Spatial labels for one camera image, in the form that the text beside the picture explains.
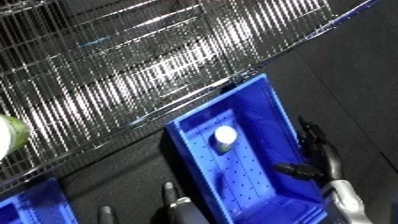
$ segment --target gray floor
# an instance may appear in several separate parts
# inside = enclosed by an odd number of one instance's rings
[[[293,122],[317,122],[344,159],[374,223],[390,223],[398,193],[398,1],[384,0],[264,68]],[[162,130],[61,179],[81,223],[111,205],[121,223],[165,223],[160,186],[182,185],[203,209]]]

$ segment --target blue plastic bin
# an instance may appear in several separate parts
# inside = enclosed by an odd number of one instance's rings
[[[0,224],[77,224],[55,179],[0,202]]]
[[[238,132],[232,150],[211,143],[216,128]],[[259,75],[167,124],[217,223],[318,223],[319,188],[275,172],[300,163],[296,134],[267,77]]]

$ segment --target white cylinder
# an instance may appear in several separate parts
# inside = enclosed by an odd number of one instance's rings
[[[15,131],[8,122],[0,116],[0,160],[13,148]]]
[[[28,141],[30,128],[21,120],[0,114],[0,160],[22,148]]]
[[[238,133],[233,127],[221,126],[214,132],[214,137],[217,142],[217,149],[220,152],[228,152],[238,138]]]

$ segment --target metal rack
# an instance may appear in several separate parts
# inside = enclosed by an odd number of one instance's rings
[[[339,17],[331,0],[1,0],[0,113],[33,131],[2,160],[0,193],[161,127],[373,2]]]

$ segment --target robotic arm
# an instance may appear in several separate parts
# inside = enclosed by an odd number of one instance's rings
[[[344,180],[340,156],[322,129],[299,118],[305,135],[298,134],[309,164],[276,164],[275,169],[300,180],[314,179],[322,189],[326,212],[333,224],[371,224],[365,206],[352,185]]]

